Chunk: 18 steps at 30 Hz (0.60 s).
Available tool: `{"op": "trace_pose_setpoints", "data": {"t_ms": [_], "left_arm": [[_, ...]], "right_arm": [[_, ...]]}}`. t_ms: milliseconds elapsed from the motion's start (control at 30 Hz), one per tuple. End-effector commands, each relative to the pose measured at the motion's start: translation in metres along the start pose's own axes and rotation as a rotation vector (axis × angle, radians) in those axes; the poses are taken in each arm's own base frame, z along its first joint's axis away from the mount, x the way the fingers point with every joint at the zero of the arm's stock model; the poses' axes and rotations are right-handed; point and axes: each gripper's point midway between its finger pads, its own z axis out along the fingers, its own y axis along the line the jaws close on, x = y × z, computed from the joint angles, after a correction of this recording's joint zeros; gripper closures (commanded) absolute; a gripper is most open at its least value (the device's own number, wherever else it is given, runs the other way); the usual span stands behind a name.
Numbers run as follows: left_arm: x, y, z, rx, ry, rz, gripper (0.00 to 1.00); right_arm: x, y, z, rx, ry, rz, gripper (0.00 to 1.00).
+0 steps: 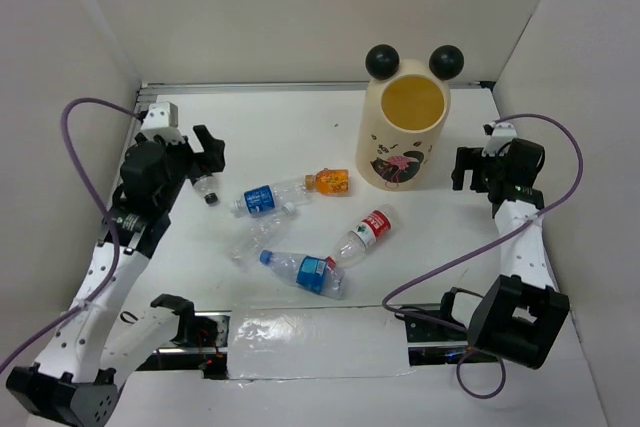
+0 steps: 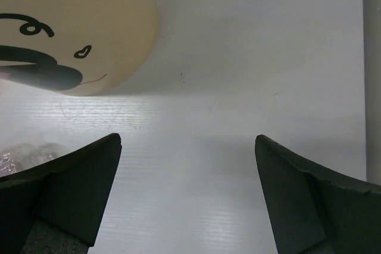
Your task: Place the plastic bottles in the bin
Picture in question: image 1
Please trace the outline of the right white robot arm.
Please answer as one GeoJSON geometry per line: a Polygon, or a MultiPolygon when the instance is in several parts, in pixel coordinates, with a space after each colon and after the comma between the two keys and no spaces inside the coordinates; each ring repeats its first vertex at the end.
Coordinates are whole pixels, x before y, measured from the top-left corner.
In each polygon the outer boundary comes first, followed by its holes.
{"type": "Polygon", "coordinates": [[[500,246],[500,275],[471,316],[443,295],[436,326],[448,339],[467,331],[470,346],[522,366],[538,369],[546,360],[569,313],[569,299],[554,286],[542,237],[544,197],[534,182],[545,150],[516,134],[489,136],[481,148],[460,147],[452,172],[453,189],[486,193],[500,236],[525,230],[500,246]]]}

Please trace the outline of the clear bottle white cap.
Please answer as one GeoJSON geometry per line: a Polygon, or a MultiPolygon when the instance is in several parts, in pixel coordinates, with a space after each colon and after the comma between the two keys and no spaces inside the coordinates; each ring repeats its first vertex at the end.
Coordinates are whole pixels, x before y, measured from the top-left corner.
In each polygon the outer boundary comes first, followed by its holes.
{"type": "Polygon", "coordinates": [[[234,240],[229,258],[242,270],[260,262],[263,250],[269,250],[288,233],[297,216],[296,206],[288,202],[277,211],[252,221],[234,240]]]}

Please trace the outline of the orange juice bottle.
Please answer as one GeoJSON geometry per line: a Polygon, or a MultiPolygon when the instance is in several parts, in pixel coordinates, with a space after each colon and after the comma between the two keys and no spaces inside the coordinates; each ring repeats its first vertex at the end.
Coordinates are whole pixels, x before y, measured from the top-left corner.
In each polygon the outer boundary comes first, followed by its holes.
{"type": "Polygon", "coordinates": [[[322,169],[316,174],[304,177],[304,185],[308,191],[318,192],[325,196],[347,195],[350,190],[349,171],[347,169],[322,169]]]}

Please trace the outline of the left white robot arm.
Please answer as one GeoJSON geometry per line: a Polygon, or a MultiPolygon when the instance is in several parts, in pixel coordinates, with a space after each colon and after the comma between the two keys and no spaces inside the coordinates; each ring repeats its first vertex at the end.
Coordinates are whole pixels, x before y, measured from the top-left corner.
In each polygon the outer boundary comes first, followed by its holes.
{"type": "Polygon", "coordinates": [[[38,417],[66,426],[103,426],[128,377],[159,347],[192,347],[199,321],[192,301],[161,294],[115,339],[109,337],[132,287],[170,226],[187,181],[223,171],[224,147],[206,126],[196,152],[176,129],[140,132],[124,155],[104,229],[86,276],[55,333],[29,366],[15,366],[7,390],[38,417]]]}

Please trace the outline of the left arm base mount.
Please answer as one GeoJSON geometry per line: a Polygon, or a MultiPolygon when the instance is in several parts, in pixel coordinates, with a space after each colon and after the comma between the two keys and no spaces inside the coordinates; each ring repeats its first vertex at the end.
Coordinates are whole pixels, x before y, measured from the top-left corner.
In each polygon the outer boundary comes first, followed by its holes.
{"type": "Polygon", "coordinates": [[[197,312],[188,340],[158,348],[137,368],[139,372],[195,372],[203,379],[228,378],[229,312],[197,312]]]}

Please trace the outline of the clear bottle blue label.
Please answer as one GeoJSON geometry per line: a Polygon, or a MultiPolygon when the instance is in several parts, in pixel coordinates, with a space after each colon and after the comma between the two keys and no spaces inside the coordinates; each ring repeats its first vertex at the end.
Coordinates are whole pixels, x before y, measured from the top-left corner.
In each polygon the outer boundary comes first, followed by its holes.
{"type": "Polygon", "coordinates": [[[278,183],[265,184],[243,192],[230,204],[230,211],[236,217],[259,217],[284,207],[287,203],[302,205],[311,200],[303,178],[278,183]]]}

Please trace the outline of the clear bottle red label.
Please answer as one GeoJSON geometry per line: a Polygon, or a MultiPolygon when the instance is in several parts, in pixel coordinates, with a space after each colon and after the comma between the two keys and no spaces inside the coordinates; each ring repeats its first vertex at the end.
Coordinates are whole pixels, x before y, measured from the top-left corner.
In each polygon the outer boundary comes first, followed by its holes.
{"type": "Polygon", "coordinates": [[[372,209],[336,242],[328,258],[336,266],[350,268],[373,253],[401,228],[399,213],[390,204],[372,209]]]}

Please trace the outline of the crushed bottle blue cap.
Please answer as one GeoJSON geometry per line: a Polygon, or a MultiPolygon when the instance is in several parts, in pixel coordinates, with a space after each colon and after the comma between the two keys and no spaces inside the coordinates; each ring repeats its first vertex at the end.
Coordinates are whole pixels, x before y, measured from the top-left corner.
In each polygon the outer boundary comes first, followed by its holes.
{"type": "Polygon", "coordinates": [[[345,274],[330,257],[263,250],[259,261],[288,285],[334,300],[343,297],[345,274]]]}

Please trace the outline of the clear bottle black cap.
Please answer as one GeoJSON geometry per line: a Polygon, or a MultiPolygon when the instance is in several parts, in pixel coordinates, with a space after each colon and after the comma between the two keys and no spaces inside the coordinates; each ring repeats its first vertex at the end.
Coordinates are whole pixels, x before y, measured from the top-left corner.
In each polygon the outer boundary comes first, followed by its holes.
{"type": "Polygon", "coordinates": [[[219,202],[217,195],[218,182],[214,175],[203,175],[191,181],[194,191],[204,200],[208,206],[219,202]]]}

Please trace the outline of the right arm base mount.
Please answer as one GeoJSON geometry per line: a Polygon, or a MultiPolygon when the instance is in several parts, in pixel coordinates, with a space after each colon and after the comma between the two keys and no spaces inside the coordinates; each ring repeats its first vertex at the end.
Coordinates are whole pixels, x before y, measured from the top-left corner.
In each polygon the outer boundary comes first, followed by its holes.
{"type": "Polygon", "coordinates": [[[454,365],[467,352],[462,332],[398,313],[394,316],[405,327],[410,366],[454,365]]]}

